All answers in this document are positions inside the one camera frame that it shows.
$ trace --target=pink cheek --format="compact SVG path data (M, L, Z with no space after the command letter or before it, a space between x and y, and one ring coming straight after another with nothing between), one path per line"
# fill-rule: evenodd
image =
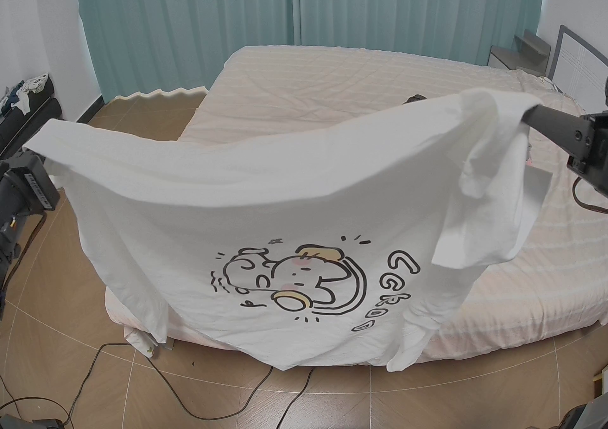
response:
M297 266L307 266L312 260L310 258L292 258L291 261Z

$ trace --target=white t-shirt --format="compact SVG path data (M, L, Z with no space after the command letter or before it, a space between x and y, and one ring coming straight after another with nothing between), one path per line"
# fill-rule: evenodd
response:
M395 371L528 235L550 180L525 165L538 103L475 89L214 147L52 120L26 147L52 160L84 252L157 341L171 306L280 369Z

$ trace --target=black leather couch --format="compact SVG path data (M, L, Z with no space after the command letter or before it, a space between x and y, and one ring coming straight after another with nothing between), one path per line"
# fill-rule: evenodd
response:
M0 116L0 160L12 157L51 118L61 118L61 106L53 98L54 94L55 87L49 77L42 91L28 93L28 114L13 108L4 117Z

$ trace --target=black cable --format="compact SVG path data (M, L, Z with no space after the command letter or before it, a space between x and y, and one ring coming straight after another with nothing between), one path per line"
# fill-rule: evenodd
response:
M9 392L9 388L6 386L6 383L4 383L4 379L2 377L2 375L0 375L0 380L2 380L2 384L4 385L4 390L6 390L6 393L9 395L9 397L14 400L15 398L13 397L13 395ZM17 404L15 403L15 409L17 409L17 415L19 416L20 419L23 419L23 417L21 416L21 412L19 412L19 407L17 407Z
M300 396L301 396L301 395L302 395L302 394L303 394L303 393L306 391L306 389L307 389L307 387L308 387L308 383L310 382L310 377L312 377L312 376L313 376L313 372L314 372L314 369L315 369L315 368L316 368L316 367L314 367L314 366L313 366L313 367L310 369L310 372L308 372L308 378L306 379L306 383L304 384L304 387L302 388L302 390L300 390L300 393L299 393L298 395L296 395L296 396L293 398L293 400L292 400L292 401L289 403L289 405L287 406L287 409L285 409L285 412L283 412L283 416L281 416L281 420L279 420L279 421L278 421L278 424L277 424L277 429L280 429L281 424L283 424L283 420L285 419L285 416L287 415L287 412L289 412L289 409L291 409L291 406L294 404L294 402L295 402L296 400L298 400L298 399L300 398Z
M101 353L102 349L104 349L106 346L131 346L131 345L129 343L104 343L103 345L101 345L99 347L99 349L97 350L97 353L95 354L95 358L93 358L93 362L91 363L91 367L89 368L89 372L86 374L85 379L80 384L80 389L78 390L78 393L74 397L74 400L72 402L72 406L70 407L70 411L69 412L66 411L67 419L63 423L63 425L67 425L68 422L72 422L72 413L73 413L73 410L74 410L74 406L76 405L76 401L79 399L80 394L82 393L82 388L85 386L85 382L91 376L91 372L93 372L93 367L95 366L95 362L97 361L97 357L99 356L99 353Z
M69 416L69 414L67 413L67 411L65 410L64 406L61 405L59 402L57 402L56 400L53 399L47 399L46 397L19 397L18 399L13 399L10 402L5 403L4 405L0 405L0 410L4 409L5 407L11 405L12 403L15 404L15 407L17 407L17 402L20 402L22 400L46 400L48 402L52 402L56 405L58 405L59 407L61 407L61 410L63 410L67 416Z
M608 214L608 209L602 208L601 206L589 205L587 203L583 203L576 196L576 186L578 185L579 182L581 182L581 178L577 177L576 179L574 179L574 183L572 184L572 197L574 197L574 201L576 202L576 204L578 204L579 206L581 206L584 209L588 209L589 211L601 212L603 214Z
M13 278L13 275L15 275L15 272L17 272L17 269L21 265L21 260L23 260L23 257L26 256L27 250L30 248L30 245L32 244L32 242L36 238L36 235L38 235L38 233L40 232L40 230L44 226L45 221L46 221L46 212L43 211L43 212L40 213L40 221L38 221L38 224L34 228L34 231L32 231L32 234L27 239L26 246L23 247L23 251L21 251L21 255L19 255L19 259L17 260L17 263L12 268L12 270L9 273L9 275L6 277L6 280L4 281L4 284L2 286L2 294L3 295L6 295L7 288L9 288L9 282L10 282L10 280Z
M148 360L149 364L152 365L152 368L154 368L156 370L156 373L158 373L161 376L161 378L163 380L165 380L167 387L169 387L169 390L171 390L173 395L175 395L175 398L178 399L179 405L182 406L182 409L184 409L188 413L189 416L191 416L195 419L198 419L198 420L221 420L221 419L232 418L234 416L239 415L241 412L243 412L247 408L247 405L249 405L249 402L251 402L251 399L253 398L254 394L258 391L258 388L260 388L262 386L262 384L268 379L268 377L270 376L270 374L272 373L272 370L273 370L272 366L271 366L270 370L268 371L266 376L261 380L260 383L258 383L258 385L254 388L253 392L251 392L251 394L249 395L249 398L247 399L247 402L245 402L245 405L243 405L238 411L236 411L235 413L230 414L228 416L222 416L222 417L218 417L218 418L202 418L200 416L195 416L192 412L190 412L188 409L186 409L186 406L182 402L182 399L179 398L179 395L173 389L173 387L171 386L171 383L169 383L169 380L167 380L167 378L162 374L162 372L158 368L156 368L156 365L154 363L152 363L152 360L150 360L149 358L147 360Z

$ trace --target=bed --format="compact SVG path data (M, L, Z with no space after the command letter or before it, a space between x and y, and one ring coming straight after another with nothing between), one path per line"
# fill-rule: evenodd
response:
M399 106L414 94L434 98L476 86L525 91L540 97L546 106L582 114L584 110L574 98L559 89L576 96L576 86L571 85L576 73L595 76L590 79L595 86L605 80L608 61L600 59L604 68L597 66L586 54L590 46L572 35L566 28L561 30L559 42L565 43L561 49L582 60L573 65L572 59L556 53L555 84L523 71L409 54L306 46L246 47L227 61L180 140L213 145L329 127ZM589 52L595 57L599 54L595 49ZM585 103L595 102L594 91L587 85L584 88ZM603 93L597 99L603 104ZM608 323L608 217L586 211L572 200L574 175L566 169L565 152L535 130L530 131L529 142L532 165L553 173L541 214L518 256L490 266L481 275L459 312L431 339L419 362L473 357L597 321ZM583 201L608 206L586 184L581 186L585 186L580 187ZM143 334L145 328L110 290L106 289L105 300L110 318L125 326L128 340ZM232 349L190 329L175 312L170 314L169 335ZM141 343L133 344L146 351Z

